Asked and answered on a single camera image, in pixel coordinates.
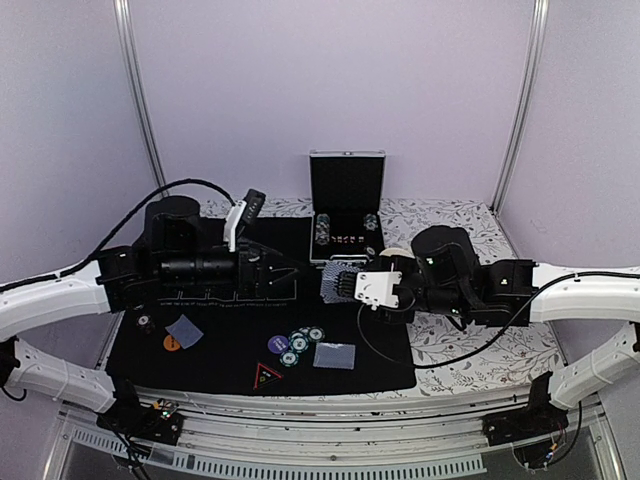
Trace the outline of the right chip stack in case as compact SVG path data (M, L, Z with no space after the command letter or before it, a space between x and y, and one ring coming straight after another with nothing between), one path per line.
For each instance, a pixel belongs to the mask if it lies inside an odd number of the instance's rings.
M374 232L379 228L378 217L376 214L369 213L363 217L363 226L367 232Z

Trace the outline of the purple small blind button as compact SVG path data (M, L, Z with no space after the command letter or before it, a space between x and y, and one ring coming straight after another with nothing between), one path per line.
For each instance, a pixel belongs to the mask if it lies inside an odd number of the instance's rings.
M284 335L274 335L267 342L268 350L276 355L289 350L289 339Z

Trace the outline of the left aluminium corner post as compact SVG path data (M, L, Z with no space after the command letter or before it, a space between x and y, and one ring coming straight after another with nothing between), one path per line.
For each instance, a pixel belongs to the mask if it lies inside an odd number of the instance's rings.
M157 187L166 184L166 177L161 164L160 155L153 131L151 117L148 110L141 69L136 49L130 2L127 0L113 1L116 28L122 51L125 71L129 88L141 131L143 145L146 151L150 171Z

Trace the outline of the red dice row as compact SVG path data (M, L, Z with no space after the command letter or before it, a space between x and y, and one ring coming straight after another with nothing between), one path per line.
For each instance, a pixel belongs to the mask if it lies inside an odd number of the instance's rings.
M359 244L364 242L364 237L359 235L335 235L331 237L331 242L336 244Z

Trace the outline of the aluminium corner post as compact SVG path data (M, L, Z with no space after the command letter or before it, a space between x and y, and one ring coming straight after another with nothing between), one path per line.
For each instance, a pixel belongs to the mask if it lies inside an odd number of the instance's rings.
M546 26L549 14L549 0L535 0L527 43L523 76L516 104L515 116L509 134L507 147L492 197L491 210L499 216L503 210L514 176L519 150L524 138L536 78L541 62Z
M150 171L157 187L166 184L166 177L161 164L160 155L153 131L151 117L148 110L141 69L136 49L130 2L127 0L113 1L116 28L122 51L125 71L129 88L141 131L143 145L146 151Z

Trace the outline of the orange big blind button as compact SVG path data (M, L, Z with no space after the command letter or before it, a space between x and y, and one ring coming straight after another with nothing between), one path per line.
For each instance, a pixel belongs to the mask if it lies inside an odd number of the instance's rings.
M163 339L163 348L168 352L175 352L182 348L178 340L171 334L167 334Z

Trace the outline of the red brown poker chip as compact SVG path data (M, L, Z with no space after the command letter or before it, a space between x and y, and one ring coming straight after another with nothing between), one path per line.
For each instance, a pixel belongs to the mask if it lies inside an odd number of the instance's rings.
M150 332L152 332L155 329L155 323L152 319L152 317L148 314L141 314L136 318L136 327L146 333L149 334Z

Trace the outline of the aluminium poker chip case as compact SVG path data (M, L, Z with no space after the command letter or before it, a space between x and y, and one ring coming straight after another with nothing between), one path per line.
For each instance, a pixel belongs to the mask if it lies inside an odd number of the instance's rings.
M380 206L385 162L383 150L309 152L313 215L309 256L313 264L324 265L332 259L367 259L366 246L373 247L376 255L384 250ZM331 237L359 235L364 242L344 245L330 241L324 247L316 245L315 220L321 213L330 216ZM367 232L363 226L363 217L369 213L378 217L379 228L374 232Z

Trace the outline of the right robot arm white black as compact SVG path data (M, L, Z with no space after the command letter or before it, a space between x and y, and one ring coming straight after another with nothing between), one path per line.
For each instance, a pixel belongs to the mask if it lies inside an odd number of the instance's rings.
M572 269L533 260L483 265L460 227L431 226L408 250L388 248L365 263L331 261L320 295L326 303L357 302L361 311L391 324L426 312L501 334L511 326L559 320L622 322L601 346L535 378L525 406L486 416L486 435L537 436L564 428L570 409L639 365L638 268Z

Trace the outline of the blue card player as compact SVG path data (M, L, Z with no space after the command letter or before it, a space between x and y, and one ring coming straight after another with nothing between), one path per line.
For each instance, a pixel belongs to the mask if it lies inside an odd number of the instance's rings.
M172 324L166 326L165 330L183 349L191 348L204 336L203 331L185 315L181 315Z
M313 367L321 369L353 370L356 346L353 344L317 343Z

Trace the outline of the chip stack in case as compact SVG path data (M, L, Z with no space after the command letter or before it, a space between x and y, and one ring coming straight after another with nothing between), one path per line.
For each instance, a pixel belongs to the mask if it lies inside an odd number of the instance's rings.
M374 232L379 228L378 217L376 214L369 213L363 217L363 226L367 232Z
M330 244L330 216L325 213L318 214L315 220L314 243L324 247Z

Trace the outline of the aluminium front rail frame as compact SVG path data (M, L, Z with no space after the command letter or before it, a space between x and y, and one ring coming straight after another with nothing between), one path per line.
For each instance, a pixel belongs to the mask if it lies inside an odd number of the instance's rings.
M484 416L521 407L522 387L427 397L183 394L174 446L148 444L141 479L627 479L597 396L569 416L554 464L530 470L537 436L490 445Z

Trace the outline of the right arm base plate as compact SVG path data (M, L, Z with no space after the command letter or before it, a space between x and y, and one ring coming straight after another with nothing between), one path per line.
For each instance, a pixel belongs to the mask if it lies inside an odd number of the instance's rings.
M490 446L496 446L551 434L568 424L566 410L545 403L485 415L482 433Z

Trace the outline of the right aluminium corner post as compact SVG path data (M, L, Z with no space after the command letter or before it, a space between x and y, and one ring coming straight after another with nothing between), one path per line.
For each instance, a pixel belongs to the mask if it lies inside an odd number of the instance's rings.
M491 210L499 216L503 210L514 176L519 150L524 138L536 78L541 62L546 26L549 14L549 0L535 0L527 43L523 76L516 104L515 116L509 134L507 147L492 197Z

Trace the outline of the triangular red black marker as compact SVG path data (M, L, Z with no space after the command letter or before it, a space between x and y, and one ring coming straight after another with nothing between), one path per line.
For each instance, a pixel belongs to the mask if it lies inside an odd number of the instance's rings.
M279 382L283 378L284 376L280 372L262 362L258 362L256 365L253 389L259 390L267 385Z

